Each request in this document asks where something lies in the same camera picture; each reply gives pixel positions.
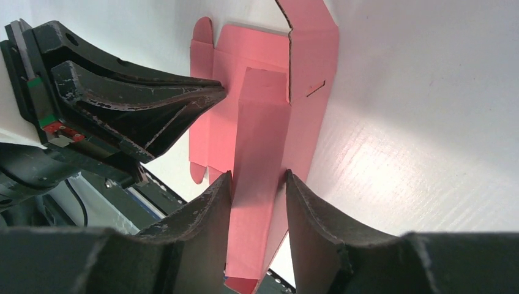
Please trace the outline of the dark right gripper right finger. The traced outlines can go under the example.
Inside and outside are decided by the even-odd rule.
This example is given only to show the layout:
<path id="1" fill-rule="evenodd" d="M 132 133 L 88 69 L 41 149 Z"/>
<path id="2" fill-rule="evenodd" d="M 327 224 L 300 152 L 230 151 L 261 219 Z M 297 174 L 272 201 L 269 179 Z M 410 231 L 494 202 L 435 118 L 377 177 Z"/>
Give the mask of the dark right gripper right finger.
<path id="1" fill-rule="evenodd" d="M 286 172 L 286 213 L 298 293 L 341 293 L 363 250 L 396 239 L 331 205 L 292 170 Z"/>

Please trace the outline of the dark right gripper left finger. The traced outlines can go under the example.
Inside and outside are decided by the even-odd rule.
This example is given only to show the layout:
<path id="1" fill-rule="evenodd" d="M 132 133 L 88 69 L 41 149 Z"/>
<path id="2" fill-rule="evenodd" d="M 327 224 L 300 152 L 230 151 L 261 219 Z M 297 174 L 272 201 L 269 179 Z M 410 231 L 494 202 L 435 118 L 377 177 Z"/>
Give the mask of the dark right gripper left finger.
<path id="1" fill-rule="evenodd" d="M 164 246 L 154 293 L 218 293 L 223 287 L 232 174 L 138 236 Z"/>

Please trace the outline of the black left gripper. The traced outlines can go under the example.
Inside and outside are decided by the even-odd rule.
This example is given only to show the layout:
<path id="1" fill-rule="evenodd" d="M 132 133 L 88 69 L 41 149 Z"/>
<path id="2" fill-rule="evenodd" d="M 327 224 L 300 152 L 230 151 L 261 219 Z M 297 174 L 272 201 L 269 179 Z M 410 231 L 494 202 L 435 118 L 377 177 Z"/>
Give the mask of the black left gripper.
<path id="1" fill-rule="evenodd" d="M 140 162 L 166 153 L 226 97 L 219 81 L 125 61 L 55 20 L 34 28 L 16 20 L 5 29 L 1 51 L 15 105 L 35 127 L 39 149 L 55 165 L 123 188 L 146 184 Z"/>

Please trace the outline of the pink cardboard box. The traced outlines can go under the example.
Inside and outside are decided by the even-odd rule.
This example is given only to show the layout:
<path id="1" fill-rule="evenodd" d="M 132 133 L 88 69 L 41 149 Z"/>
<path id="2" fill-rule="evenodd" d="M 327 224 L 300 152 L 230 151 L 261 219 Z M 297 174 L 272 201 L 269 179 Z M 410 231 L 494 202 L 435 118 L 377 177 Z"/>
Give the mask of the pink cardboard box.
<path id="1" fill-rule="evenodd" d="M 231 171 L 226 286 L 255 293 L 286 234 L 285 173 L 306 179 L 337 72 L 339 30 L 323 1 L 279 1 L 285 36 L 226 24 L 213 39 L 200 18 L 190 44 L 193 77 L 227 96 L 189 130 L 194 182 Z"/>

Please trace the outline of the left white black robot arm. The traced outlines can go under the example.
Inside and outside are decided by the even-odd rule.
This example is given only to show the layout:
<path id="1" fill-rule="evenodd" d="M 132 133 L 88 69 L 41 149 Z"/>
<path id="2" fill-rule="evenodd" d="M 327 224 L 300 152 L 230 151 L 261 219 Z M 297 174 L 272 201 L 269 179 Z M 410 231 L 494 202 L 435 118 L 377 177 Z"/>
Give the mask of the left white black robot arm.
<path id="1" fill-rule="evenodd" d="M 137 227 L 184 200 L 144 165 L 165 154 L 193 123 L 221 102 L 219 81 L 143 67 L 85 41 L 58 21 L 6 26 L 2 68 L 13 111 L 2 117 L 34 138 L 1 141 L 1 210 L 42 203 L 51 225 L 72 217 L 51 198 L 60 187 L 93 225 L 89 196 L 99 195 Z"/>

